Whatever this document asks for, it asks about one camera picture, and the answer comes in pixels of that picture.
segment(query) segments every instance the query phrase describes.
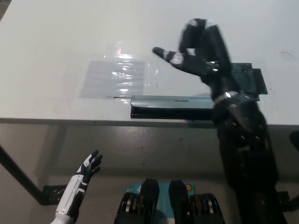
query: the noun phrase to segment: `white robotic hand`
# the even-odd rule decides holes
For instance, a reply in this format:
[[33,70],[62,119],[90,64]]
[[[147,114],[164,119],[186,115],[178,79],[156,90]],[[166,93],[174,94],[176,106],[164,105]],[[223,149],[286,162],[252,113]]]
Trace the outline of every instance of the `white robotic hand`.
[[100,170],[102,155],[96,150],[90,154],[68,183],[56,209],[51,224],[73,224],[79,215],[79,208],[85,196],[91,177]]

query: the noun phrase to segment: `robotic arm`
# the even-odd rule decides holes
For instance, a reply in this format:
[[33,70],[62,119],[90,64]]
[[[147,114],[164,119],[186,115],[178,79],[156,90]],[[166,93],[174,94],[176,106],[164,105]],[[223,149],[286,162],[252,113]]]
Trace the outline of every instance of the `robotic arm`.
[[79,215],[79,208],[91,177],[100,170],[102,155],[98,150],[90,154],[68,183],[56,209],[55,219],[51,224],[73,224]]
[[285,224],[266,120],[257,102],[234,80],[218,26],[193,19],[182,33],[179,52],[155,47],[153,53],[176,69],[199,76],[210,87],[225,176],[236,193],[242,223]]

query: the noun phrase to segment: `metal bar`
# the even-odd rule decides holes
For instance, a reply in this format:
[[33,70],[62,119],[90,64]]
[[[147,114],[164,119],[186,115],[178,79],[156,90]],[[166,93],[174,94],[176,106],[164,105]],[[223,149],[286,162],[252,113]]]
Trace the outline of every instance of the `metal bar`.
[[0,163],[40,205],[49,204],[49,199],[43,195],[42,191],[18,167],[2,146],[0,146]]

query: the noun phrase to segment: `white table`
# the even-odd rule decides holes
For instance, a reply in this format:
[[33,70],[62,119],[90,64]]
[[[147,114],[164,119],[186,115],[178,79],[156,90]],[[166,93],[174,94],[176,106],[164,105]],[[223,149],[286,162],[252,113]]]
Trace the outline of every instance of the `white table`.
[[270,126],[298,126],[297,0],[13,0],[0,23],[0,121],[59,125],[204,126],[130,118],[126,99],[80,97],[92,61],[141,61],[144,95],[207,95],[198,77],[151,53],[176,50],[191,18],[222,30],[233,62],[260,68]]

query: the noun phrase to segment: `concrete floor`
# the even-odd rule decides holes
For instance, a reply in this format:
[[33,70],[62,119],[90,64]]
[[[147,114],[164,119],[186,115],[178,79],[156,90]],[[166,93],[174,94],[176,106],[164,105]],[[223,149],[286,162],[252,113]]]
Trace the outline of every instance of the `concrete floor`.
[[[9,0],[0,0],[0,19]],[[299,153],[290,145],[291,130],[271,130],[281,181],[278,190],[299,193]],[[102,170],[90,183],[77,223],[113,223],[127,186],[146,177],[159,181],[184,179],[197,193],[214,193],[226,223],[240,224],[232,190],[225,184],[212,129],[0,125],[0,144],[41,189],[67,184],[83,159],[98,149]],[[0,223],[50,223],[56,206],[40,206],[0,166]],[[287,213],[290,224],[299,213]]]

